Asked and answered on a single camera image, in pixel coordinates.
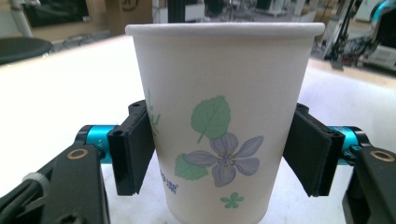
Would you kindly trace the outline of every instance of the white paper cup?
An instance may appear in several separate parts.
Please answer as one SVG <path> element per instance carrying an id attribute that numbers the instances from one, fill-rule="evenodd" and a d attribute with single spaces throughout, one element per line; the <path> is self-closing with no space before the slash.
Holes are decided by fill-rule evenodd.
<path id="1" fill-rule="evenodd" d="M 257 223 L 321 23 L 128 25 L 168 207 L 182 223 Z"/>

